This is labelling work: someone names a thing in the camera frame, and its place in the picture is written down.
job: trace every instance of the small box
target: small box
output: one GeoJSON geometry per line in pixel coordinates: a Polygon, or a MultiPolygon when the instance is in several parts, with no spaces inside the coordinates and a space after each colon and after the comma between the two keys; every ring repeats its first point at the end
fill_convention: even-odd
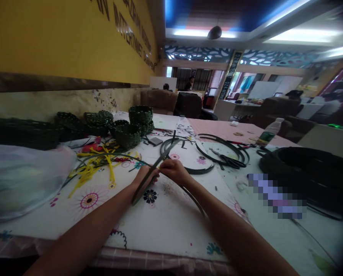
{"type": "Polygon", "coordinates": [[[154,137],[152,139],[149,139],[149,143],[154,145],[154,146],[158,146],[160,145],[161,143],[163,143],[163,140],[157,138],[157,137],[154,137]]]}

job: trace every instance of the black-handled scissors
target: black-handled scissors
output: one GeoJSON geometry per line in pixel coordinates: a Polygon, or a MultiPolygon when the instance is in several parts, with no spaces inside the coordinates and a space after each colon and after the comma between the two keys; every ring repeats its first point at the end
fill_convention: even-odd
{"type": "Polygon", "coordinates": [[[210,148],[210,150],[215,153],[217,156],[219,156],[225,163],[227,163],[227,165],[229,167],[232,167],[234,169],[239,169],[239,168],[245,168],[247,167],[246,164],[244,164],[243,162],[240,162],[238,160],[235,160],[233,158],[227,157],[223,154],[218,153],[217,151],[214,151],[212,148],[210,148]]]}

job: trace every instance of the plastic bag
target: plastic bag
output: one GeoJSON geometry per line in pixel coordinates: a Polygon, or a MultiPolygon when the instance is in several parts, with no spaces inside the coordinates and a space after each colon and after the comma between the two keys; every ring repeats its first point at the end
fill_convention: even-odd
{"type": "Polygon", "coordinates": [[[33,211],[61,189],[76,163],[68,147],[41,151],[0,145],[0,222],[33,211]]]}

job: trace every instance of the water bottle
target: water bottle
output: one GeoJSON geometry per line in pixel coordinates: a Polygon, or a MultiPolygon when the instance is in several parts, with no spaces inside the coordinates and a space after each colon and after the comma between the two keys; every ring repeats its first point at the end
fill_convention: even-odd
{"type": "Polygon", "coordinates": [[[276,118],[276,120],[269,124],[265,131],[261,134],[258,138],[256,145],[258,146],[267,146],[267,144],[275,137],[275,135],[280,131],[281,122],[283,122],[283,118],[276,118]]]}

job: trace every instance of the wall lettering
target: wall lettering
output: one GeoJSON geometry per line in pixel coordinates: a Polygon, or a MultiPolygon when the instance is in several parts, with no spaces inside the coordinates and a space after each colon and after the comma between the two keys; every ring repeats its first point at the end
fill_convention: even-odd
{"type": "MultiPolygon", "coordinates": [[[[99,11],[104,14],[104,11],[106,13],[106,16],[108,20],[110,21],[109,17],[109,9],[108,9],[108,0],[96,0],[98,3],[99,11]]],[[[133,0],[123,0],[123,3],[126,5],[129,14],[131,15],[132,21],[135,23],[136,28],[139,30],[142,40],[146,45],[146,48],[149,51],[149,54],[151,54],[151,44],[149,42],[149,39],[146,35],[146,32],[141,24],[140,17],[136,11],[136,7],[134,5],[133,0]]],[[[121,34],[121,36],[124,38],[125,41],[132,47],[132,49],[141,57],[143,58],[144,62],[153,70],[155,71],[156,63],[153,63],[149,55],[146,54],[145,50],[143,49],[140,40],[137,39],[135,34],[133,33],[132,29],[128,25],[127,21],[123,17],[122,13],[118,11],[116,4],[113,2],[114,7],[114,20],[115,20],[115,26],[117,31],[121,34]]]]}
{"type": "Polygon", "coordinates": [[[129,4],[129,0],[123,0],[123,3],[128,8],[129,14],[133,20],[133,22],[136,24],[136,28],[141,33],[141,20],[138,16],[138,13],[136,12],[136,6],[133,3],[133,0],[131,0],[131,4],[129,4]]]}
{"type": "Polygon", "coordinates": [[[108,1],[107,0],[96,0],[96,1],[98,2],[99,11],[101,11],[101,13],[104,14],[104,9],[105,9],[106,16],[108,17],[108,21],[110,21],[108,1]]]}
{"type": "Polygon", "coordinates": [[[238,66],[238,62],[239,62],[241,56],[242,56],[241,52],[235,52],[235,54],[233,56],[232,64],[230,66],[228,74],[226,75],[224,85],[223,85],[223,87],[221,89],[219,100],[224,100],[225,99],[225,95],[228,92],[228,89],[229,89],[230,84],[231,84],[232,79],[233,79],[233,75],[234,75],[235,69],[238,66]]]}

